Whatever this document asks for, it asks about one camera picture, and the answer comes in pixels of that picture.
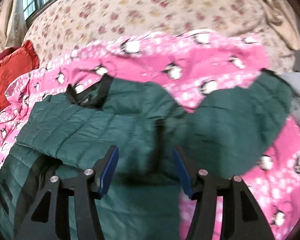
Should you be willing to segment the red ruffled pillow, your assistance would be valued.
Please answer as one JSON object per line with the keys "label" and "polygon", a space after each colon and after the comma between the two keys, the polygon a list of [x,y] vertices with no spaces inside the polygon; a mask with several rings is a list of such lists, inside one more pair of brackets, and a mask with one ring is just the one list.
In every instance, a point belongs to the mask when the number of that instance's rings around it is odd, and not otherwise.
{"label": "red ruffled pillow", "polygon": [[10,103],[4,94],[12,81],[39,67],[39,57],[29,40],[21,47],[10,47],[0,53],[0,111]]}

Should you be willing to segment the dark green puffer jacket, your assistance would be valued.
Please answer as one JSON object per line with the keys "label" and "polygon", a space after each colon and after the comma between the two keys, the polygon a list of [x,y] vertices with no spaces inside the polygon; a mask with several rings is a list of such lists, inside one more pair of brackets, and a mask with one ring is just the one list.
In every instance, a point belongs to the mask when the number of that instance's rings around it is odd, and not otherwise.
{"label": "dark green puffer jacket", "polygon": [[97,203],[106,239],[178,239],[180,182],[172,161],[181,147],[222,178],[255,166],[283,128],[291,87],[262,70],[247,88],[208,94],[192,113],[156,83],[109,75],[81,93],[69,86],[34,104],[0,169],[0,234],[12,239],[34,197],[56,175],[91,168],[110,146],[120,155]]}

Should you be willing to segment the pink penguin print quilt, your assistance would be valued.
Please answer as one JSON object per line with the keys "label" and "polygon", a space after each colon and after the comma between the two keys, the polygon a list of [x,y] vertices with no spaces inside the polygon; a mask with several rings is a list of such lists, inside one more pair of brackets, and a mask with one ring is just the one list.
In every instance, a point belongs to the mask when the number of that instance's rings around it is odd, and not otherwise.
{"label": "pink penguin print quilt", "polygon": [[[192,113],[210,93],[247,88],[269,61],[252,37],[224,38],[210,30],[180,36],[150,33],[144,37],[95,41],[71,50],[10,83],[10,103],[0,114],[0,169],[35,103],[69,86],[81,93],[103,76],[152,82]],[[271,146],[242,174],[262,208],[276,239],[284,239],[300,218],[300,128],[289,113]],[[179,238],[190,227],[194,202],[179,192]]]}

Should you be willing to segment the beige floral bed sheet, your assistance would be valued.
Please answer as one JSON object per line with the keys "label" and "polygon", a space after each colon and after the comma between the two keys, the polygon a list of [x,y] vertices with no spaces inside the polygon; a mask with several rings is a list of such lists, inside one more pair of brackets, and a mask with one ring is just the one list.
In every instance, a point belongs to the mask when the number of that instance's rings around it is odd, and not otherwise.
{"label": "beige floral bed sheet", "polygon": [[300,50],[295,12],[286,0],[58,0],[34,20],[25,39],[46,62],[94,40],[194,29],[254,34],[279,73],[293,69]]}

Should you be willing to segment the beige curtain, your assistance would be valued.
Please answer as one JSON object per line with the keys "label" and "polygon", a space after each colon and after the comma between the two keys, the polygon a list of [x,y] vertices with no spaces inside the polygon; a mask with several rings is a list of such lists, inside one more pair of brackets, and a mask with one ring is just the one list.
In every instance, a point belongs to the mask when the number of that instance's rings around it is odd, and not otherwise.
{"label": "beige curtain", "polygon": [[23,0],[0,2],[0,52],[13,46],[21,46],[27,32]]}

